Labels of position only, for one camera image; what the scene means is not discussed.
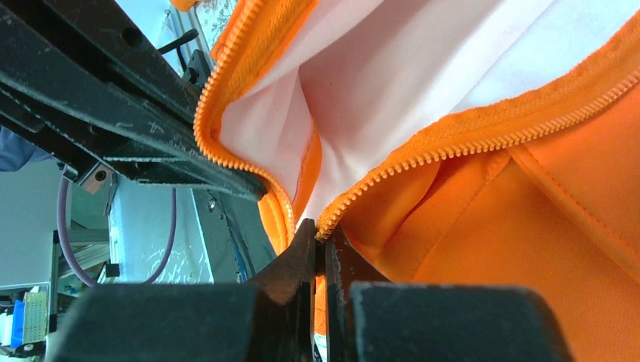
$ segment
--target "orange zipper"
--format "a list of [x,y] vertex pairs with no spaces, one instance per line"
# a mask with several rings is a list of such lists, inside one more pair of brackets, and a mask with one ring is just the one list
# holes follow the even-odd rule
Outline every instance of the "orange zipper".
[[[315,6],[315,0],[270,0],[268,2],[244,0],[243,2],[242,12],[235,17],[232,27],[228,32],[225,31],[221,39],[224,44],[217,44],[214,47],[214,57],[217,58],[218,65],[208,79],[198,103],[194,122],[195,138],[203,153],[213,162],[224,167],[254,173],[263,177],[271,185],[285,210],[287,239],[291,240],[295,227],[294,212],[291,198],[282,185],[266,170],[241,160],[215,141],[220,133],[222,114],[226,106],[251,89],[282,55],[286,45],[294,37],[297,27],[301,26]],[[274,21],[284,24],[283,27],[273,26]],[[465,115],[465,120],[452,120],[459,115],[451,115],[422,130],[418,133],[418,136],[423,133],[418,142],[419,146],[414,145],[412,152],[407,147],[411,143],[409,140],[400,149],[394,151],[382,165],[369,172],[363,180],[323,210],[316,223],[318,227],[316,238],[319,240],[328,238],[353,201],[370,187],[396,173],[447,158],[522,144],[563,130],[602,112],[635,86],[640,79],[640,67],[637,67],[640,63],[640,57],[637,55],[637,44],[640,43],[640,17],[630,20],[614,37],[616,41],[612,39],[598,51],[597,56],[594,54],[590,57],[595,59],[585,60],[571,72],[578,81],[568,81],[566,79],[568,75],[566,75],[540,90],[531,91],[514,100],[505,100],[484,109],[474,109],[459,114]],[[615,64],[613,61],[619,59],[626,60],[624,68],[633,70],[626,73],[626,77],[612,78],[615,77],[613,74],[616,72],[608,70],[611,64]],[[594,79],[598,77],[605,80],[594,84]],[[609,84],[608,87],[606,85],[602,87],[602,83],[605,82]],[[608,89],[608,91],[592,94],[595,92],[593,88],[596,87]],[[580,99],[584,100],[588,96],[592,101],[583,101],[580,105],[574,105],[576,97],[572,97],[573,93],[581,88],[587,90],[584,91],[586,96]],[[547,106],[551,108],[555,106],[557,114],[562,116],[548,116],[546,121],[538,121],[539,118],[535,118],[538,116],[535,111],[540,113],[540,110]],[[447,127],[448,130],[443,132],[442,129]]]
[[322,214],[316,223],[318,233],[315,238],[321,241],[329,238],[342,215],[349,209],[349,206],[353,201],[362,196],[362,194],[370,187],[375,186],[377,183],[382,182],[396,173],[401,173],[403,170],[410,170],[412,168],[423,166],[424,164],[443,161],[448,158],[505,149],[506,147],[516,146],[527,141],[535,140],[536,138],[547,134],[564,130],[567,127],[586,121],[602,112],[604,109],[609,107],[609,105],[615,102],[615,100],[638,84],[638,80],[640,80],[640,67],[635,69],[635,71],[629,74],[615,87],[611,88],[605,94],[602,94],[596,100],[573,112],[569,112],[562,117],[539,123],[533,127],[526,127],[520,131],[508,133],[503,136],[490,137],[484,140],[471,141],[467,143],[453,143],[451,146],[422,152],[419,155],[413,155],[382,170],[375,170],[373,174],[369,173],[369,175],[355,184],[348,192],[342,194],[340,196],[340,198],[343,199],[342,202],[335,205],[332,203],[332,206],[322,211]]
[[[286,210],[287,240],[295,231],[292,201],[285,188],[270,173],[249,164],[213,142],[220,135],[222,114],[228,104],[237,100],[273,66],[284,53],[286,45],[294,37],[315,7],[317,0],[240,0],[230,26],[225,29],[212,50],[217,65],[202,91],[193,124],[195,140],[202,152],[213,162],[228,168],[244,170],[267,181],[278,201]],[[272,21],[282,26],[268,26]]]

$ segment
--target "stitching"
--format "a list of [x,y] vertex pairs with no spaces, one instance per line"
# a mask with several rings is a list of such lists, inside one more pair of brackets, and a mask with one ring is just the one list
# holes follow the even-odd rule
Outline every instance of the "stitching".
[[[633,256],[635,256],[638,260],[640,261],[640,254],[638,254],[637,251],[635,251],[635,248],[633,246],[631,246],[631,244],[629,244],[627,241],[625,241],[622,237],[620,237],[616,232],[614,232],[609,226],[607,226],[607,224],[605,224],[604,222],[602,222],[600,219],[598,219],[596,216],[594,216],[593,214],[591,214],[589,212],[589,210],[586,209],[586,207],[584,207],[580,202],[578,202],[578,200],[576,200],[576,198],[574,198],[573,195],[571,195],[564,187],[562,187],[562,185],[560,185],[560,183],[553,177],[553,175],[551,175],[551,173],[549,173],[549,171],[547,171],[543,165],[540,163],[540,161],[538,161],[538,159],[534,156],[533,153],[531,153],[531,151],[529,150],[529,148],[527,148],[526,146],[522,146],[522,149],[524,149],[524,152],[527,152],[527,154],[536,162],[537,166],[544,172],[544,174],[553,182],[553,184],[555,185],[555,187],[557,187],[566,197],[568,197],[571,201],[574,202],[574,204],[576,204],[588,217],[590,217],[591,219],[593,219],[602,229],[605,233],[609,234],[612,238],[616,239],[620,244],[622,244],[622,247],[625,247],[631,254],[633,254]],[[609,258],[611,260],[614,261],[615,264],[618,264],[618,262],[616,262],[616,260],[609,256]]]
[[300,172],[298,173],[298,182],[297,182],[297,186],[296,186],[296,195],[294,195],[294,198],[291,201],[294,206],[296,205],[297,202],[300,201],[300,200],[298,200],[298,197],[300,197],[300,189],[302,188],[302,185],[304,183],[303,182],[303,177],[304,177],[304,175],[306,174],[306,172],[309,169],[309,165],[307,164],[307,161],[309,160],[309,157],[311,156],[312,148],[313,148],[314,153],[317,152],[317,150],[315,149],[315,142],[316,142],[316,138],[318,138],[319,135],[318,135],[318,131],[315,128],[315,119],[313,118],[313,116],[311,117],[311,122],[312,122],[311,137],[309,138],[309,143],[306,144],[306,148],[304,150],[304,154],[303,154],[303,157],[302,157],[302,164],[300,164]]
[[417,268],[415,268],[413,270],[413,277],[415,278],[415,275],[418,273],[418,271],[422,268],[422,265],[424,265],[424,263],[426,262],[426,260],[429,258],[429,255],[431,254],[431,252],[437,248],[438,245],[442,244],[443,240],[445,239],[445,237],[447,236],[447,234],[452,230],[452,228],[454,227],[454,225],[456,225],[458,219],[464,214],[464,212],[469,208],[469,206],[471,206],[471,204],[473,204],[473,202],[476,200],[476,198],[478,198],[478,196],[487,188],[487,185],[491,182],[493,182],[500,174],[502,174],[502,172],[504,172],[504,170],[506,169],[506,167],[509,165],[509,163],[511,162],[512,158],[509,157],[508,160],[506,160],[506,162],[504,163],[504,165],[501,167],[500,172],[497,172],[495,175],[493,175],[492,177],[487,178],[487,180],[485,181],[484,184],[482,184],[482,187],[480,187],[478,189],[478,191],[473,195],[473,197],[471,198],[471,200],[469,200],[469,202],[465,205],[465,207],[462,208],[462,210],[456,215],[456,217],[454,217],[454,220],[451,222],[451,224],[449,225],[449,227],[447,228],[447,230],[445,230],[442,233],[442,236],[435,242],[433,243],[433,245],[431,246],[431,248],[429,249],[429,251],[423,256],[422,261],[418,263]]
[[433,187],[434,180],[438,177],[438,172],[440,172],[440,169],[438,169],[435,172],[435,176],[431,180],[431,186],[427,188],[427,190],[424,192],[424,195],[422,195],[422,198],[420,198],[420,200],[411,208],[411,210],[409,210],[408,213],[406,213],[403,217],[400,218],[400,220],[398,221],[398,224],[393,228],[393,231],[391,232],[391,234],[389,234],[390,235],[389,238],[386,239],[386,241],[380,248],[380,251],[375,255],[375,257],[372,257],[370,259],[371,263],[375,263],[380,258],[380,256],[386,252],[386,249],[390,247],[391,244],[393,244],[393,240],[394,240],[393,237],[395,236],[395,234],[398,233],[398,230],[400,230],[400,228],[405,224],[405,222],[407,222],[407,220],[411,217],[411,215],[413,215],[418,209],[420,209],[424,205],[424,203],[427,201],[428,199],[427,196],[429,195],[429,191],[431,191]]

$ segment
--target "orange jacket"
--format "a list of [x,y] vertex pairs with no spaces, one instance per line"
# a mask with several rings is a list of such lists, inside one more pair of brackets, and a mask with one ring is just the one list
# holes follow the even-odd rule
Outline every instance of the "orange jacket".
[[576,359],[640,360],[640,14],[595,3],[240,0],[195,138],[264,179],[277,253],[340,222],[394,281],[529,287]]

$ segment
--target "black metal clamp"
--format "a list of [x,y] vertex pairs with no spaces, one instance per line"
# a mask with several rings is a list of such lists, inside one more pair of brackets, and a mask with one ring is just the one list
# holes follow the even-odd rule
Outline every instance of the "black metal clamp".
[[109,285],[73,307],[54,361],[313,361],[315,276],[327,278],[328,360],[570,361],[544,301],[522,288],[393,284],[341,228],[312,220],[244,284]]

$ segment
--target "screw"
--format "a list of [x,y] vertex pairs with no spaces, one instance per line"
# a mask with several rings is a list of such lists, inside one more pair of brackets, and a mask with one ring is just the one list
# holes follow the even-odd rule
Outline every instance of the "screw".
[[100,170],[100,171],[96,172],[94,178],[98,182],[104,181],[104,179],[106,178],[106,172],[104,170]]
[[210,213],[213,213],[215,208],[216,208],[216,199],[211,198],[211,200],[209,200],[209,202],[207,203],[207,210],[209,210]]

